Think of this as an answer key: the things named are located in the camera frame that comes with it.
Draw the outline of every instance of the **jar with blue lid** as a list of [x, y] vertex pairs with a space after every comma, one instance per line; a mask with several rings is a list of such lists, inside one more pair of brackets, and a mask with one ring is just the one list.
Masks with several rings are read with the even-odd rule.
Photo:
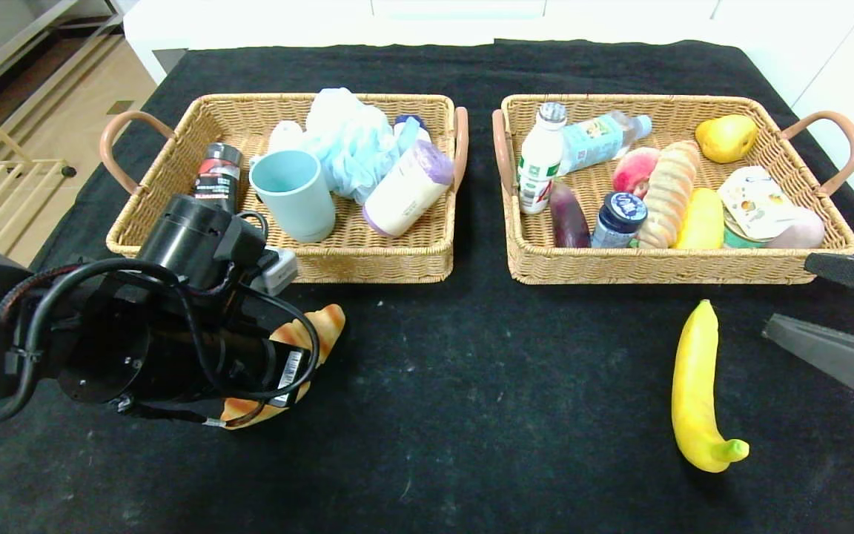
[[616, 191], [604, 197], [592, 235], [593, 248], [627, 248], [648, 217], [644, 201], [631, 193]]

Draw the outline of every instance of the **barcode label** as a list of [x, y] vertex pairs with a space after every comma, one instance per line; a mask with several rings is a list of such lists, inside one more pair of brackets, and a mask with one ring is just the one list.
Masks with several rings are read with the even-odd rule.
[[[302, 361], [302, 352], [292, 351], [288, 353], [288, 361], [285, 362], [285, 369], [282, 370], [282, 378], [279, 378], [278, 388], [285, 388], [285, 386], [292, 383], [295, 380], [295, 373], [298, 372], [299, 362]], [[279, 395], [276, 399], [282, 401], [283, 403], [288, 402], [288, 396], [291, 393], [285, 393], [285, 395]]]

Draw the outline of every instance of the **brown leather handle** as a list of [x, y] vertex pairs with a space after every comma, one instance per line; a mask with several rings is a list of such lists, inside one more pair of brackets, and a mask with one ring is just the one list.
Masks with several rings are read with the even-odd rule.
[[848, 162], [845, 163], [845, 166], [841, 171], [836, 173], [833, 178], [827, 180], [826, 183], [821, 185], [816, 191], [817, 195], [820, 197], [828, 197], [835, 193], [836, 189], [839, 189], [839, 186], [843, 185], [850, 174], [854, 172], [854, 124], [852, 124], [852, 121], [845, 117], [845, 115], [836, 113], [835, 111], [817, 111], [813, 113], [813, 115], [803, 118], [802, 121], [796, 122], [795, 125], [790, 126], [785, 129], [785, 131], [780, 132], [780, 137], [782, 139], [792, 139], [796, 134], [804, 131], [807, 126], [818, 121], [818, 119], [829, 119], [830, 121], [833, 121], [848, 138]]
[[457, 147], [454, 149], [454, 193], [460, 190], [460, 183], [467, 172], [467, 148], [470, 146], [470, 119], [467, 108], [455, 109], [454, 128], [457, 129]]
[[114, 159], [112, 145], [114, 145], [114, 139], [118, 136], [118, 132], [121, 132], [128, 125], [128, 122], [133, 121], [133, 119], [140, 119], [140, 121], [153, 126], [153, 129], [156, 129], [161, 135], [166, 136], [167, 139], [173, 139], [176, 136], [172, 129], [170, 129], [170, 126], [164, 125], [159, 119], [143, 111], [125, 111], [112, 118], [111, 122], [105, 126], [105, 131], [101, 132], [101, 141], [98, 141], [98, 152], [101, 154], [101, 161], [105, 163], [107, 172], [111, 173], [111, 176], [118, 180], [118, 183], [131, 195], [136, 193], [139, 186], [128, 176], [128, 173], [125, 173], [121, 165], [118, 165], [116, 159]]
[[506, 131], [506, 118], [502, 109], [492, 112], [492, 147], [496, 152], [496, 166], [503, 190], [515, 194], [515, 163], [512, 161], [512, 141]]

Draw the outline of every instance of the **black tablecloth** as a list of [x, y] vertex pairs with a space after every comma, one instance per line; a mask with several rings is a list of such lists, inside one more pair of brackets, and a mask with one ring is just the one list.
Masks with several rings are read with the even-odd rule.
[[[513, 93], [742, 95], [795, 117], [745, 55], [697, 42], [194, 51], [145, 109], [199, 95], [439, 93], [470, 111], [455, 268], [420, 286], [298, 285], [350, 329], [304, 402], [244, 432], [125, 419], [45, 384], [0, 425], [0, 532], [854, 532], [854, 392], [760, 337], [773, 312], [854, 334], [854, 291], [553, 286], [509, 277], [489, 113]], [[132, 125], [142, 176], [162, 138]], [[794, 139], [816, 176], [835, 169]], [[833, 199], [854, 230], [854, 193]], [[125, 193], [95, 172], [37, 258], [106, 257]], [[675, 447], [688, 313], [721, 319], [719, 426], [752, 454], [719, 475]]]

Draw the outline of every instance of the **black spray can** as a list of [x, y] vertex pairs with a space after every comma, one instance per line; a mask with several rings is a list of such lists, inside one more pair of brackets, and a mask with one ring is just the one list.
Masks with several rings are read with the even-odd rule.
[[206, 146], [206, 158], [199, 166], [193, 196], [211, 206], [236, 213], [236, 190], [239, 187], [239, 163], [243, 155], [224, 142]]

